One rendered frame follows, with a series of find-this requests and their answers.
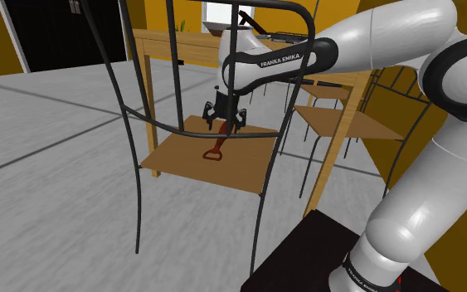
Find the black frame chair wooden seat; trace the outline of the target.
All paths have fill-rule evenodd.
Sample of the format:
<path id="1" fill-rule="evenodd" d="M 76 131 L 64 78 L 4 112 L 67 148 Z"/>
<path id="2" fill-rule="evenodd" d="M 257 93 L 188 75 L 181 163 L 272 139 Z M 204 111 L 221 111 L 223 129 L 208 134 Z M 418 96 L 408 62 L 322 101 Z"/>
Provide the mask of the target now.
<path id="1" fill-rule="evenodd" d="M 167 16 L 169 25 L 169 44 L 173 64 L 173 80 L 178 114 L 178 126 L 173 127 L 168 124 L 158 122 L 153 116 L 153 102 L 148 100 L 145 90 L 144 76 L 141 71 L 139 54 L 133 39 L 133 29 L 130 24 L 129 12 L 125 0 L 119 1 L 119 10 L 124 17 L 125 31 L 129 39 L 129 46 L 133 54 L 134 69 L 139 83 L 140 94 L 144 106 L 144 112 L 139 113 L 135 109 L 129 108 L 123 100 L 118 81 L 114 70 L 109 62 L 105 46 L 95 25 L 95 21 L 90 13 L 87 0 L 81 0 L 83 13 L 90 26 L 95 42 L 100 54 L 105 61 L 105 68 L 114 88 L 115 95 L 121 110 L 124 121 L 130 151 L 133 155 L 135 179 L 139 181 L 142 169 L 150 169 L 154 172 L 165 172 L 183 178 L 191 178 L 205 183 L 230 187 L 244 192 L 254 193 L 261 201 L 265 200 L 265 195 L 270 181 L 270 176 L 274 167 L 275 159 L 280 148 L 280 144 L 285 135 L 285 129 L 291 120 L 291 112 L 287 110 L 280 126 L 280 131 L 269 131 L 260 127 L 248 126 L 244 132 L 235 131 L 231 125 L 232 96 L 244 95 L 243 91 L 235 90 L 235 81 L 230 80 L 228 89 L 228 112 L 227 118 L 216 117 L 213 120 L 212 129 L 201 127 L 197 122 L 197 117 L 192 115 L 184 119 L 182 115 L 182 96 L 180 86 L 177 36 L 174 23 L 173 0 L 166 0 Z M 163 129 L 170 135 L 161 145 L 150 150 L 148 157 L 144 161 L 139 161 L 129 118 L 134 116 L 149 124 L 152 129 Z M 202 155 L 215 146 L 216 140 L 226 138 L 221 146 L 222 160 L 207 160 Z"/>
<path id="2" fill-rule="evenodd" d="M 410 93 L 408 91 L 402 94 L 402 96 L 406 97 L 407 99 L 418 101 L 418 102 L 421 102 L 422 104 L 425 105 L 424 109 L 422 110 L 422 112 L 420 113 L 418 118 L 416 119 L 415 123 L 411 126 L 411 129 L 409 130 L 409 132 L 407 133 L 406 136 L 401 136 L 401 135 L 397 134 L 396 132 L 394 132 L 393 130 L 386 127 L 385 125 L 377 122 L 375 119 L 370 118 L 367 114 L 365 114 L 365 111 L 366 111 L 366 108 L 367 108 L 367 104 L 368 104 L 369 100 L 371 99 L 373 91 L 377 87 L 383 88 L 383 89 L 386 89 L 386 90 L 389 90 L 389 91 L 394 90 L 393 85 L 386 86 L 386 85 L 382 85 L 382 84 L 379 83 L 379 80 L 381 79 L 381 76 L 383 75 L 383 73 L 384 73 L 383 69 L 374 70 L 371 73 L 370 78 L 369 78 L 368 88 L 364 91 L 364 94 L 363 94 L 362 98 L 360 99 L 360 106 L 356 108 L 356 113 L 353 116 L 352 123 L 349 126 L 348 131 L 345 134 L 345 136 L 348 139 L 389 139 L 389 140 L 392 139 L 392 140 L 396 140 L 396 141 L 401 143 L 401 146 L 397 151 L 398 153 L 401 153 L 403 151 L 403 149 L 405 148 L 405 145 L 406 145 L 407 141 L 409 140 L 409 138 L 411 137 L 413 131 L 416 128 L 416 126 L 420 123 L 421 119 L 426 114 L 426 111 L 431 107 L 432 103 L 429 100 L 425 99 L 423 97 L 423 94 L 419 94 L 418 96 L 412 96 L 412 95 L 410 95 Z M 320 80 L 317 81 L 317 83 L 315 83 L 313 85 L 326 86 Z M 350 90 L 348 90 L 348 91 L 349 91 L 349 96 L 345 101 L 347 101 L 349 99 L 350 95 L 351 95 L 351 91 Z M 319 99 L 314 98 L 311 94 L 309 94 L 309 97 L 310 97 L 310 99 L 312 101 L 311 105 L 314 106 L 314 107 L 317 107 L 315 104 L 316 104 L 317 100 L 319 100 Z"/>
<path id="3" fill-rule="evenodd" d="M 349 91 L 340 86 L 303 85 L 302 89 L 318 99 L 346 100 L 349 96 Z M 293 113 L 299 114 L 318 136 L 333 137 L 342 110 L 294 105 Z"/>

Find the dark long-handled kitchen tool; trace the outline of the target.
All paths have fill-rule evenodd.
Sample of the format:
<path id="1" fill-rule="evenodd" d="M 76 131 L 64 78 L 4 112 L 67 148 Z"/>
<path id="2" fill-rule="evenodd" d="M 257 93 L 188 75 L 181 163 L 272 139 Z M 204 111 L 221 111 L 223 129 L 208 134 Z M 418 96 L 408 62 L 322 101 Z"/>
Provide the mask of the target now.
<path id="1" fill-rule="evenodd" d="M 241 21 L 239 24 L 245 25 L 248 23 L 255 31 L 257 31 L 261 35 L 269 35 L 269 33 L 261 27 L 261 25 L 256 22 L 247 12 L 239 11 L 239 16 L 241 17 Z"/>

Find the wooden table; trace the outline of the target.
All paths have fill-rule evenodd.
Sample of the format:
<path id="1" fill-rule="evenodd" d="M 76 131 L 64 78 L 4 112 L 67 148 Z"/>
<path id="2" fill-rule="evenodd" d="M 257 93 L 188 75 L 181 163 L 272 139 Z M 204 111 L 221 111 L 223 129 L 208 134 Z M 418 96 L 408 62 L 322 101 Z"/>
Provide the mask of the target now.
<path id="1" fill-rule="evenodd" d="M 143 29 L 135 29 L 133 34 L 140 58 L 140 66 L 144 76 L 148 100 L 152 101 L 153 87 L 150 60 L 151 58 L 170 58 L 169 36 L 167 32 Z M 217 65 L 220 43 L 219 37 L 198 32 L 178 32 L 176 36 L 178 56 L 181 60 L 199 66 L 215 67 Z M 343 133 L 344 135 L 347 133 L 348 128 L 352 123 L 353 116 L 356 113 L 356 106 L 352 99 L 354 97 L 362 98 L 363 90 L 370 75 L 371 73 L 369 71 L 307 75 L 306 78 L 309 80 L 307 85 L 315 84 L 320 80 L 326 86 L 341 85 L 344 89 L 351 91 L 351 95 L 346 101 L 348 109 L 342 109 L 343 112 L 341 119 L 338 121 L 338 127 L 335 131 L 335 135 L 332 138 L 330 137 L 331 139 L 335 139 L 339 133 Z M 149 125 L 147 127 L 147 131 L 150 152 L 152 148 L 157 147 L 162 143 L 159 143 L 158 141 L 156 129 L 152 129 Z M 153 170 L 151 170 L 151 172 L 154 177 L 158 177 L 161 173 L 165 173 L 154 172 Z"/>

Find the dark robot stand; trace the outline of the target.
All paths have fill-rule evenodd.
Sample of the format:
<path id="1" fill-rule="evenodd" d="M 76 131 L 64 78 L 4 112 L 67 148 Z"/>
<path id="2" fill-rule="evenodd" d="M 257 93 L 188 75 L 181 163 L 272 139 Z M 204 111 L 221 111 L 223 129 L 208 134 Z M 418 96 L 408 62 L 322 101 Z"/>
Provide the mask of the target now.
<path id="1" fill-rule="evenodd" d="M 241 286 L 241 292 L 449 292 L 408 266 L 417 245 L 394 221 L 360 237 L 310 212 Z"/>

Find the red bottle opener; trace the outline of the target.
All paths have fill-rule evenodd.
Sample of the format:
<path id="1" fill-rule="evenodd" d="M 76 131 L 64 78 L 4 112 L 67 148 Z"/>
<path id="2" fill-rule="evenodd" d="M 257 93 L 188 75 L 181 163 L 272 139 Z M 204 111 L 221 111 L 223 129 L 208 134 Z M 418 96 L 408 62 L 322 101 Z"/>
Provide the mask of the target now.
<path id="1" fill-rule="evenodd" d="M 216 140 L 215 146 L 212 149 L 207 150 L 202 157 L 207 160 L 213 161 L 221 161 L 222 160 L 222 152 L 221 146 L 226 141 L 226 138 L 219 138 Z"/>

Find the brown bowl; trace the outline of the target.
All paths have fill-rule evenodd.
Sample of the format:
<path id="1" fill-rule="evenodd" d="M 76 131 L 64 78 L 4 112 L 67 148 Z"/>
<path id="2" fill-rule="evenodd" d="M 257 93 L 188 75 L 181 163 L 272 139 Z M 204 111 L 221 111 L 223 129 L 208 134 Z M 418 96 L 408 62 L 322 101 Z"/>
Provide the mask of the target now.
<path id="1" fill-rule="evenodd" d="M 205 28 L 212 34 L 214 37 L 221 37 L 224 30 L 226 30 L 230 25 L 219 22 L 208 22 L 203 21 L 202 24 Z"/>

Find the black door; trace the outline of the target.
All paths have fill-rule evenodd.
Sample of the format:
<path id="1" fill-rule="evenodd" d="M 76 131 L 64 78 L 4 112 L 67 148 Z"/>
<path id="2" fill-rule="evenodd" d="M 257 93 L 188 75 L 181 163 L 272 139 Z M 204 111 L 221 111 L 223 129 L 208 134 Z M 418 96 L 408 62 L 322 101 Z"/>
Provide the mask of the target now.
<path id="1" fill-rule="evenodd" d="M 81 0 L 2 0 L 30 71 L 51 71 L 104 61 Z M 87 0 L 109 60 L 125 61 L 118 0 Z"/>

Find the window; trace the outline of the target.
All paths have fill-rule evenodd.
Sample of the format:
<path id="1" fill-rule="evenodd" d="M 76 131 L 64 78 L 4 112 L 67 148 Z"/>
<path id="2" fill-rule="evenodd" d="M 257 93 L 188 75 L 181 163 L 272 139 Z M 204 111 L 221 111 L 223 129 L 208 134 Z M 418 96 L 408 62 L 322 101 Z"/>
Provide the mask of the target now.
<path id="1" fill-rule="evenodd" d="M 203 2 L 202 20 L 205 22 L 231 24 L 231 4 Z"/>

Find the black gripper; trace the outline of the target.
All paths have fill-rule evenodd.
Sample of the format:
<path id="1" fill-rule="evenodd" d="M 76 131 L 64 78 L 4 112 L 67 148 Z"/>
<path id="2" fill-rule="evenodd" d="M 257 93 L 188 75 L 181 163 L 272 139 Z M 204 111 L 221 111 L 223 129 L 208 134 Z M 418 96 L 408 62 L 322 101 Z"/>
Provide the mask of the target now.
<path id="1" fill-rule="evenodd" d="M 232 115 L 234 124 L 234 130 L 238 131 L 241 128 L 246 126 L 246 109 L 237 109 L 240 96 L 232 96 Z M 208 124 L 208 129 L 212 129 L 213 120 L 218 117 L 221 119 L 227 118 L 228 112 L 228 95 L 222 94 L 220 91 L 216 92 L 216 102 L 213 104 L 210 101 L 205 103 L 202 118 L 206 120 Z"/>

